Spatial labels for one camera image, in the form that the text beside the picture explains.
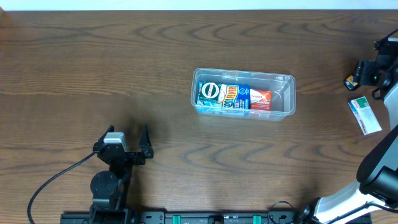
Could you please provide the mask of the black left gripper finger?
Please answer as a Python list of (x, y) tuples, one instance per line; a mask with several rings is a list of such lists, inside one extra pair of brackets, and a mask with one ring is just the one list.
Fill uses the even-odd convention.
[(104, 143), (104, 138), (108, 133), (112, 133), (114, 131), (114, 126), (110, 125), (109, 128), (105, 131), (105, 133), (97, 140), (97, 144), (103, 144)]
[(154, 157), (154, 150), (150, 142), (149, 130), (147, 125), (144, 125), (144, 128), (142, 130), (141, 138), (139, 140), (139, 147), (141, 149), (141, 152), (143, 153), (143, 156), (146, 159), (152, 159)]

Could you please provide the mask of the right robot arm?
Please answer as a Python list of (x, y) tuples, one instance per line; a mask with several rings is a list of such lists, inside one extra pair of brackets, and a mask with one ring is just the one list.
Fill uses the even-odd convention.
[(355, 181), (307, 205), (295, 223), (370, 223), (375, 210), (397, 213), (397, 39), (389, 34), (374, 49), (376, 59), (360, 60), (345, 86), (374, 86), (372, 98), (384, 102), (391, 130), (363, 159)]

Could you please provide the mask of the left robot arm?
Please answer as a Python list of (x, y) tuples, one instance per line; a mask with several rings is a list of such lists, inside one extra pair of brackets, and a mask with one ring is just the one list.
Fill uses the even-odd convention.
[(139, 213), (127, 205), (132, 168), (144, 165), (154, 157), (148, 127), (144, 126), (139, 140), (140, 151), (129, 152), (124, 133), (110, 126), (95, 142), (93, 152), (109, 165), (108, 170), (97, 173), (91, 180), (93, 193), (89, 224), (136, 224)]

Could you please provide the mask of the red panadol box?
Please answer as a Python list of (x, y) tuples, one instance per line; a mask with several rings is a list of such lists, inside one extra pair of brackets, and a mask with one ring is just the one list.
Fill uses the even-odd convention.
[(269, 90), (250, 89), (250, 109), (271, 110), (272, 92)]

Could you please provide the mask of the dark bottle yellow label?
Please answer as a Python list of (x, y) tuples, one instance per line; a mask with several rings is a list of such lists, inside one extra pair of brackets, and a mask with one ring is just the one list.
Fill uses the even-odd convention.
[(353, 75), (348, 76), (343, 83), (349, 91), (355, 91), (358, 88), (358, 83), (354, 81)]

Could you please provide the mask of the green round-logo box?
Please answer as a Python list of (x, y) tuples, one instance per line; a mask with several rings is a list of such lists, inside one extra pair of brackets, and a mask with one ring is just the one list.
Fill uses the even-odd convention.
[(201, 102), (221, 103), (221, 83), (199, 82), (198, 100)]

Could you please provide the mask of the blue cool fever box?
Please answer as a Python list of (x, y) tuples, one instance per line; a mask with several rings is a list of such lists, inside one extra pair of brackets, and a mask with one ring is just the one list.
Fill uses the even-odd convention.
[(221, 103), (201, 102), (199, 105), (221, 109), (249, 109), (250, 87), (247, 85), (224, 84), (221, 86)]

